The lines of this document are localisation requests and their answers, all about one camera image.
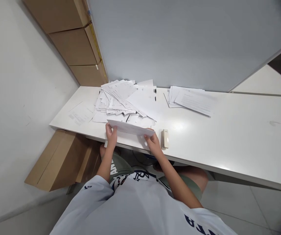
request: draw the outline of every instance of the brown cardboard box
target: brown cardboard box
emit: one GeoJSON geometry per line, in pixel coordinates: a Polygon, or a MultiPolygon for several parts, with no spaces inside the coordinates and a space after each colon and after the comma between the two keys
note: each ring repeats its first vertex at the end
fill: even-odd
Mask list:
{"type": "Polygon", "coordinates": [[[45,33],[86,26],[91,18],[85,0],[23,0],[45,33]]]}
{"type": "Polygon", "coordinates": [[[68,65],[97,65],[100,57],[90,27],[49,34],[68,65]]]}
{"type": "Polygon", "coordinates": [[[89,181],[92,177],[95,176],[96,172],[94,173],[95,166],[99,168],[98,165],[98,158],[99,156],[99,148],[100,142],[95,140],[89,140],[89,146],[86,151],[82,166],[79,170],[78,176],[76,178],[76,182],[82,183],[89,181]]]}
{"type": "Polygon", "coordinates": [[[57,130],[24,182],[45,191],[74,184],[88,146],[83,135],[57,130]]]}
{"type": "Polygon", "coordinates": [[[107,83],[102,61],[98,65],[70,66],[81,86],[101,86],[107,83]]]}

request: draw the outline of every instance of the hand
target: hand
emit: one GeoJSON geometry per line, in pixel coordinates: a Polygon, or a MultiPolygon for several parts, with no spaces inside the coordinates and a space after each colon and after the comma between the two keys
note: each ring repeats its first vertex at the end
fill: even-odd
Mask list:
{"type": "Polygon", "coordinates": [[[118,130],[117,126],[114,126],[112,131],[110,123],[106,124],[106,136],[108,140],[108,146],[113,148],[115,147],[115,144],[117,143],[117,139],[118,139],[117,130],[118,130]]]}
{"type": "Polygon", "coordinates": [[[163,152],[161,150],[160,142],[159,142],[159,139],[158,139],[156,133],[154,133],[152,137],[144,135],[144,138],[145,138],[145,140],[146,140],[146,142],[148,144],[148,147],[149,147],[151,153],[156,158],[159,157],[159,155],[163,154],[163,152]]]}

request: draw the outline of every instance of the person's left hand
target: person's left hand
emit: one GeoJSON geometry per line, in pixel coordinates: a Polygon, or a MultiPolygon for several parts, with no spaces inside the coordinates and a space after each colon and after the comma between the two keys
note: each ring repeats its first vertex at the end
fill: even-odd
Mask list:
{"type": "Polygon", "coordinates": [[[117,143],[117,130],[118,127],[114,126],[113,127],[113,131],[111,129],[110,123],[106,124],[106,135],[107,135],[107,140],[108,140],[108,145],[107,146],[111,146],[111,147],[115,147],[116,143],[117,143]]]}

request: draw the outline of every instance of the beige stapler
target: beige stapler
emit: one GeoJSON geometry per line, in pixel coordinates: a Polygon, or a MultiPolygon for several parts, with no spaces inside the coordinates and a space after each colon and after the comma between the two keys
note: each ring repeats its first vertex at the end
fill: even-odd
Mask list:
{"type": "Polygon", "coordinates": [[[161,142],[163,149],[169,148],[169,132],[166,129],[163,129],[163,131],[161,132],[161,142]]]}

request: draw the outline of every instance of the leg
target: leg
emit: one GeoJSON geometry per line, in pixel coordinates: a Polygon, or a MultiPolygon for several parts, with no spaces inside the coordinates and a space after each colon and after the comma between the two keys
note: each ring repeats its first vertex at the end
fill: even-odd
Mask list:
{"type": "Polygon", "coordinates": [[[178,174],[184,175],[194,181],[200,190],[204,192],[207,183],[208,176],[205,171],[195,166],[174,166],[178,174]]]}
{"type": "MultiPolygon", "coordinates": [[[[100,156],[101,160],[106,152],[105,144],[102,144],[100,146],[100,156]]],[[[113,153],[112,155],[112,162],[111,162],[111,169],[110,169],[110,182],[113,181],[115,177],[118,175],[126,175],[133,173],[133,169],[131,166],[117,153],[113,153]]]]}
{"type": "Polygon", "coordinates": [[[100,156],[101,156],[101,159],[102,159],[105,155],[105,152],[106,152],[105,144],[102,144],[100,146],[99,151],[100,151],[100,156]]]}

